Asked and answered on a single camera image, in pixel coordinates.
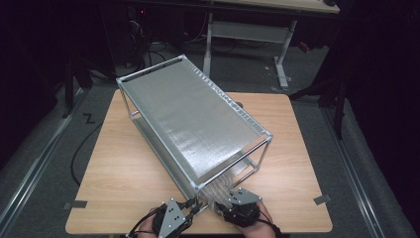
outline gray floor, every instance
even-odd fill
[[[270,47],[272,46],[263,50],[270,53]],[[244,55],[241,49],[228,54],[214,54],[210,77],[225,91],[290,94],[310,85],[327,51],[328,49],[319,49],[305,54],[298,48],[290,48],[284,60],[286,74],[291,77],[288,90],[279,88],[270,58]],[[202,66],[201,49],[166,48],[160,53],[167,60],[186,54],[197,66]],[[152,58],[153,64],[162,61],[156,54],[152,54]],[[119,67],[119,73],[128,70]],[[17,194],[31,166],[40,159],[45,145],[56,129],[68,123],[56,141],[49,164],[40,179],[35,180],[36,186],[34,190],[30,190],[31,196],[26,204],[23,202],[25,205],[22,206],[22,210],[15,212],[20,215],[11,221],[14,225],[7,231],[7,237],[78,237],[67,234],[64,229],[69,210],[62,209],[63,205],[74,200],[78,189],[71,177],[70,165],[74,158],[75,176],[81,180],[98,136],[99,130],[94,130],[103,121],[115,89],[115,83],[96,80],[92,89],[77,96],[84,99],[80,99],[80,103],[67,120],[61,118],[65,107],[63,92],[58,93],[59,103],[56,108],[33,130],[0,174],[0,208],[4,211]],[[329,233],[292,234],[291,237],[374,237],[369,231],[367,221],[360,210],[361,204],[346,175],[342,151],[327,123],[325,115],[329,109],[318,108],[314,99],[316,97],[304,97],[293,101],[292,106],[322,192],[332,198],[327,207],[334,228]],[[349,103],[346,104],[345,110],[342,143],[357,171],[358,179],[366,190],[383,236],[416,237],[374,162]]]

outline tape mark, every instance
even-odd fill
[[[329,194],[325,194],[325,195],[314,198],[314,201],[317,205],[320,205],[322,203],[327,203],[330,200],[331,200],[331,196]]]
[[[83,116],[87,116],[86,124],[95,124],[95,121],[91,121],[90,118],[92,117],[92,113],[83,113]]]

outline black cable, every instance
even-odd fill
[[[74,152],[73,157],[71,158],[70,172],[71,172],[71,176],[73,177],[73,180],[76,182],[78,186],[80,186],[80,181],[77,180],[76,175],[74,174],[74,160],[76,159],[77,153],[80,151],[84,143],[86,143],[86,141],[92,136],[93,133],[95,133],[96,130],[98,130],[102,126],[102,124],[104,123],[101,122],[99,125],[97,125],[95,129],[93,129],[93,131],[91,131],[89,135],[87,135],[83,139],[83,141],[80,143],[80,145],[77,147],[76,151]]]
[[[138,221],[136,223],[136,225],[133,227],[133,229],[131,229],[130,233],[128,234],[128,237],[133,237],[135,235],[135,233],[136,233],[136,228],[138,226],[140,226],[140,224],[142,224],[146,219],[148,219],[149,217],[157,214],[162,209],[162,207],[163,207],[163,205],[160,206],[160,207],[158,207],[158,208],[156,208],[155,210],[149,212],[146,216],[144,216],[142,219],[140,219],[140,221]]]
[[[269,227],[271,227],[271,229],[274,231],[274,234],[275,234],[275,237],[276,238],[282,238],[282,237],[284,237],[283,234],[280,231],[280,228],[278,228],[276,225],[272,224],[271,222],[266,221],[266,220],[262,220],[262,219],[257,219],[257,221],[259,221],[261,223],[264,223],[264,224],[267,224]]]
[[[156,54],[156,55],[160,56],[163,61],[166,61],[166,59],[164,58],[164,56],[161,55],[161,54],[159,54],[158,52],[150,52],[150,53]]]

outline wooden table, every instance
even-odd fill
[[[263,198],[283,233],[329,232],[332,223],[286,95],[228,93],[274,135],[259,172],[241,183]],[[66,224],[70,234],[125,234],[152,207],[184,197],[127,114],[116,91]],[[229,234],[237,229],[210,210],[184,234]]]
[[[310,11],[318,13],[340,12],[339,7],[330,7],[322,0],[212,0],[214,2],[224,2],[233,4],[245,4],[259,7],[273,7],[298,11]]]

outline dark background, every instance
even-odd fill
[[[348,80],[347,97],[367,143],[405,215],[420,233],[419,1],[358,0],[340,5],[347,21],[303,19],[293,44],[331,47],[313,84],[331,78]],[[201,17],[170,12],[151,11],[158,19],[160,14],[166,16],[165,22],[158,21],[160,29],[166,24],[176,26],[155,34],[178,44],[182,31],[196,31]],[[185,16],[184,20],[172,21],[179,16]],[[127,26],[110,30],[107,24],[111,23],[95,3],[0,3],[1,168],[56,104],[54,93],[66,78],[70,58],[82,56],[115,76],[114,64],[124,49],[117,51],[120,46],[112,45],[110,36],[116,31],[112,29]],[[127,61],[135,58],[131,55]],[[326,87],[317,93],[335,89]]]

